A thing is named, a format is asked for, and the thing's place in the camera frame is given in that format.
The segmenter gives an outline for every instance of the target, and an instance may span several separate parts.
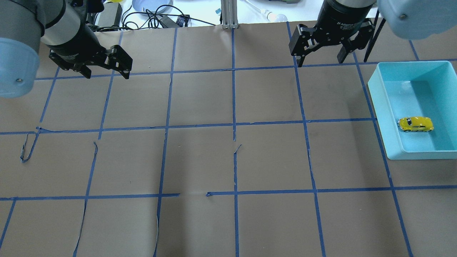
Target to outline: yellow toy car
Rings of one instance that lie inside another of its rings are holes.
[[[405,117],[399,119],[398,125],[404,132],[424,131],[430,132],[433,130],[433,123],[427,117]]]

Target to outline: toy car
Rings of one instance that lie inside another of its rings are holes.
[[[399,119],[398,125],[404,132],[424,131],[430,132],[433,130],[433,123],[427,117],[405,117]]]

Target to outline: blue box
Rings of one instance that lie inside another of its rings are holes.
[[[387,157],[457,159],[457,75],[448,61],[379,63],[368,82]],[[403,132],[404,117],[431,118],[431,132]]]

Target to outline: robotic arm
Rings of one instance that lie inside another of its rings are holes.
[[[64,70],[90,78],[90,65],[116,70],[128,79],[132,58],[119,46],[106,49],[85,24],[87,12],[100,12],[99,0],[0,0],[0,96],[18,97],[33,86],[41,41]]]
[[[372,40],[375,30],[371,20],[366,18],[375,2],[324,0],[316,25],[312,28],[297,25],[289,43],[290,53],[296,56],[298,66],[303,65],[308,54],[323,46],[342,44],[337,55],[339,63],[343,63],[354,50],[364,49]],[[377,4],[392,31],[405,39],[423,39],[457,24],[455,0],[377,0]]]

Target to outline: blue cap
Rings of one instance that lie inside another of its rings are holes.
[[[30,92],[39,65],[38,54],[31,47],[0,37],[0,97],[13,98]]]

